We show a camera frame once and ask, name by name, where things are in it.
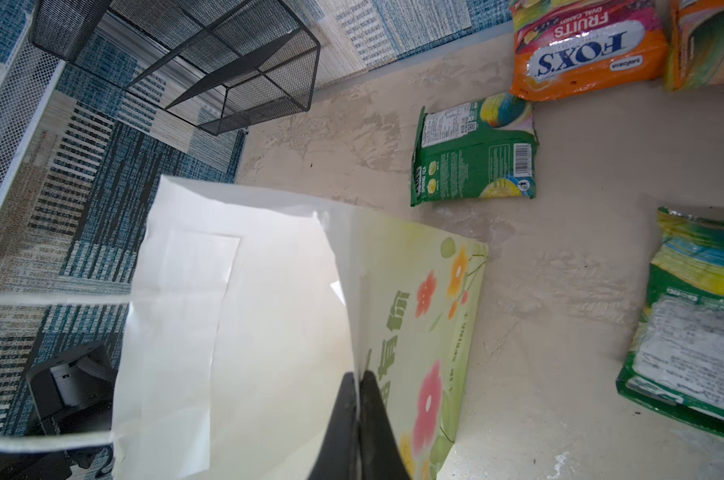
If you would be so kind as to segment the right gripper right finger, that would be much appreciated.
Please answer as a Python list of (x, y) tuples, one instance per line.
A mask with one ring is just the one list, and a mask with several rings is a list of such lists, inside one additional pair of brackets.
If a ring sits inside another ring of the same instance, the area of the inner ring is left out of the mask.
[(362, 375), (360, 400), (361, 478), (410, 480), (393, 435), (377, 377), (371, 371)]

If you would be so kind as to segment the green snack bag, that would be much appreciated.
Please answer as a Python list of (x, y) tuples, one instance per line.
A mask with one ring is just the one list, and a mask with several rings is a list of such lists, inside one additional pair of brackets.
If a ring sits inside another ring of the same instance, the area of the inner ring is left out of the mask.
[(724, 437), (724, 221), (658, 210), (662, 243), (617, 391)]

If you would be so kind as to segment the white floral paper bag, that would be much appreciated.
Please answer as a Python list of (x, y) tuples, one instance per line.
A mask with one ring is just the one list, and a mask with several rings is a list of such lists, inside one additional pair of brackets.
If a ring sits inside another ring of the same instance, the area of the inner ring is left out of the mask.
[(1, 453), (112, 446), (118, 479), (308, 479), (343, 376), (373, 372), (410, 479), (458, 429), (485, 243), (322, 198), (163, 177), (126, 295), (111, 427), (0, 435)]

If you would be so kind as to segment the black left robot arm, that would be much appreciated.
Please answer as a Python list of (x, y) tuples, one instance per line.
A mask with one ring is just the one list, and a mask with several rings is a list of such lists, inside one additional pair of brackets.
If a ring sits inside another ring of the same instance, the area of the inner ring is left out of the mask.
[[(26, 374), (34, 412), (30, 436), (105, 431), (111, 427), (117, 369), (102, 341), (88, 342), (56, 353)], [(109, 479), (113, 447), (60, 450), (45, 453), (0, 453), (0, 479), (69, 479), (73, 468), (90, 468), (106, 454), (97, 479)]]

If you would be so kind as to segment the green snack bag barcode side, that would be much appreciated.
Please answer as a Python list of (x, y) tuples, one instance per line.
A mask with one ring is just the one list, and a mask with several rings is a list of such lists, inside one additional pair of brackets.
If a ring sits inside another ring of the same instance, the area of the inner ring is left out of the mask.
[(534, 103), (504, 92), (428, 113), (411, 162), (411, 205), (537, 196)]

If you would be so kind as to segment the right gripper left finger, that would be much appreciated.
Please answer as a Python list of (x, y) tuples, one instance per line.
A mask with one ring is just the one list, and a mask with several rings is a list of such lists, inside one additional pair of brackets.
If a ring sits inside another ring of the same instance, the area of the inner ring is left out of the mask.
[(340, 383), (326, 433), (309, 480), (358, 478), (357, 382), (352, 372)]

